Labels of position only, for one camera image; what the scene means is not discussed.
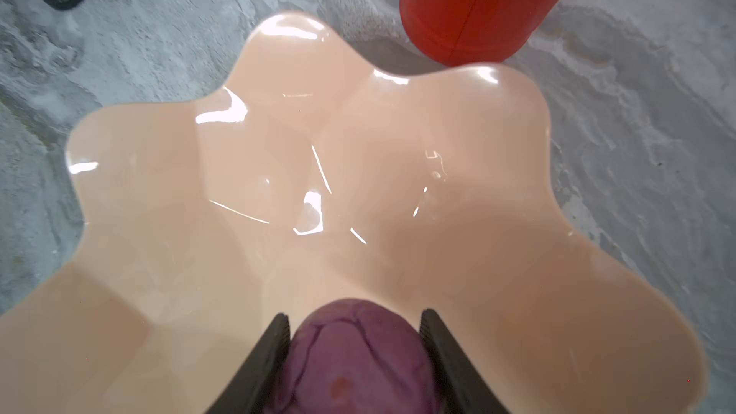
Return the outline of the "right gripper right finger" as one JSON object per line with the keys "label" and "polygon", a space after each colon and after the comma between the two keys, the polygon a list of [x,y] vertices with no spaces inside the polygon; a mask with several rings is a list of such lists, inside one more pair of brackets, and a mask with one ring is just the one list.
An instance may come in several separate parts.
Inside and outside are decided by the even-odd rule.
{"label": "right gripper right finger", "polygon": [[441,413],[509,414],[436,310],[422,312],[419,334],[432,361]]}

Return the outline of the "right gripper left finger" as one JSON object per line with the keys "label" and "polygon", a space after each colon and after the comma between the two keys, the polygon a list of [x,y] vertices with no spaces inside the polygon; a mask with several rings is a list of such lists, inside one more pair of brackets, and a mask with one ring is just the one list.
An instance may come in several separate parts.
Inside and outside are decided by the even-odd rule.
{"label": "right gripper left finger", "polygon": [[283,312],[276,314],[233,379],[207,414],[261,414],[289,354],[291,327]]}

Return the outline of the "purple fake fruit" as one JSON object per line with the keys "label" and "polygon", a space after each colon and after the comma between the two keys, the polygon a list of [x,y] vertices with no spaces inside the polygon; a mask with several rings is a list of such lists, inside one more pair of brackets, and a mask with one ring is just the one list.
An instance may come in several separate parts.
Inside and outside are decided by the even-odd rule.
{"label": "purple fake fruit", "polygon": [[360,299],[333,301],[293,335],[268,413],[437,413],[433,363],[402,316]]}

